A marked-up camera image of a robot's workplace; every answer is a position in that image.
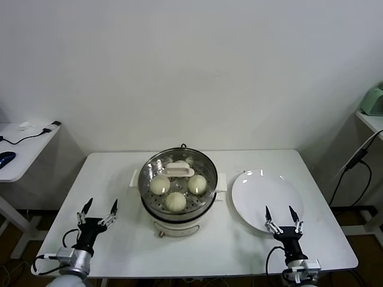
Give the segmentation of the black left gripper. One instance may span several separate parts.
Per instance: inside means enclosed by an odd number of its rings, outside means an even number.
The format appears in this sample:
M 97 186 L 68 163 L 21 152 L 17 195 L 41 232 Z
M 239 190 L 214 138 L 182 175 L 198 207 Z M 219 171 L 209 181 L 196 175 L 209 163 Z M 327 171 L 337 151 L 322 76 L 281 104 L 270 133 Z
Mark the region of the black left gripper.
M 78 227 L 80 236 L 75 245 L 76 249 L 92 249 L 99 234 L 105 232 L 107 227 L 112 225 L 117 218 L 118 200 L 116 199 L 110 213 L 104 218 L 86 218 L 86 215 L 92 205 L 93 198 L 83 206 L 80 212 L 77 212 Z

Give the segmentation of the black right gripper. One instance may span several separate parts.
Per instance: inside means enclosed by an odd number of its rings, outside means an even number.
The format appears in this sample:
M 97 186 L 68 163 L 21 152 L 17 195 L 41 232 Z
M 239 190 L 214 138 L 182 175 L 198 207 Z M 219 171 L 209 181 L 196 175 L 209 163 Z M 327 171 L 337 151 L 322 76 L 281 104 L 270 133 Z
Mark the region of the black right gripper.
M 265 227 L 273 235 L 273 238 L 282 243 L 286 259 L 306 259 L 306 255 L 302 252 L 299 240 L 302 237 L 303 221 L 299 219 L 296 211 L 289 206 L 290 215 L 294 222 L 294 227 L 279 227 L 273 222 L 269 208 L 266 208 Z

